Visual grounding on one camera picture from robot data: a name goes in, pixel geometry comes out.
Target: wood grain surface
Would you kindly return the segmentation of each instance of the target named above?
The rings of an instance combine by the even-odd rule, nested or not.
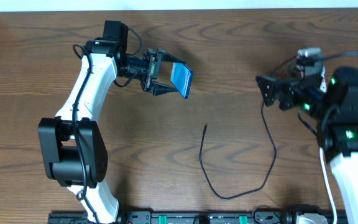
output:
[[[142,51],[162,47],[194,70],[187,100],[144,93],[138,81],[110,88],[99,128],[109,154],[106,179],[122,205],[240,211],[310,203],[329,209],[317,143],[297,110],[265,109],[278,153],[259,192],[216,198],[198,153],[208,123],[203,160],[216,190],[229,196],[260,186],[273,149],[255,76],[305,47],[320,46],[325,55],[358,50],[358,9],[21,12],[0,13],[0,223],[45,223],[52,211],[83,210],[73,194],[47,179],[37,125],[54,117],[77,79],[81,63],[71,45],[101,36],[106,19],[136,30]],[[128,52],[137,46],[130,34]],[[340,65],[358,67],[358,58],[328,62],[327,76]],[[160,77],[169,83],[169,67]],[[343,209],[330,172],[329,180]]]

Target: blue object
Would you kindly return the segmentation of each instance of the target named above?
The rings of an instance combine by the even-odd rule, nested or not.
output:
[[[187,99],[190,93],[193,71],[182,63],[174,63],[171,73],[171,82],[180,94]]]

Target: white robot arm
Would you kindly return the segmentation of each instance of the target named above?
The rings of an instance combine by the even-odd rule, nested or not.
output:
[[[106,98],[107,92],[112,82],[117,77],[117,65],[114,57],[108,57],[106,54],[90,54],[92,61],[93,74],[89,76],[84,92],[81,95],[77,119],[89,118],[92,121],[99,121],[100,111]],[[86,73],[88,71],[89,63],[86,57],[82,58],[81,72],[71,91],[66,103],[57,112],[56,117],[62,120],[71,120],[73,113],[73,103],[77,97],[78,91],[82,86]]]
[[[42,118],[39,124],[47,176],[57,180],[62,187],[67,187],[79,200],[83,199],[81,203],[88,212],[88,220],[94,223],[116,222],[119,210],[118,200],[112,196],[104,179],[108,155],[98,129],[100,112],[109,87],[113,82],[118,87],[124,87],[137,79],[142,89],[153,95],[178,91],[155,80],[161,62],[173,62],[174,68],[175,65],[185,64],[185,61],[162,49],[147,49],[142,58],[126,54],[127,32],[125,24],[106,21],[103,38],[89,40],[85,46],[79,46],[83,57],[76,54],[82,60],[81,72],[70,96],[55,118]],[[115,82],[117,76],[126,77],[128,81],[120,85]],[[78,103],[74,113],[76,99]],[[69,139],[76,139],[77,146],[63,146],[62,141]]]
[[[325,88],[325,84],[322,86],[324,77],[320,75],[325,71],[325,60],[342,56],[358,56],[358,52],[323,57],[319,48],[299,50],[297,68],[300,78],[281,81],[258,76],[257,83],[265,105],[270,106],[279,100],[279,107],[283,111],[302,106],[306,113],[317,120],[317,129],[314,130],[302,120],[300,114],[298,116],[316,135],[331,205],[334,204],[325,162],[330,165],[341,190],[347,221],[358,224],[358,68],[339,67],[328,88]],[[332,207],[336,224],[335,207]]]

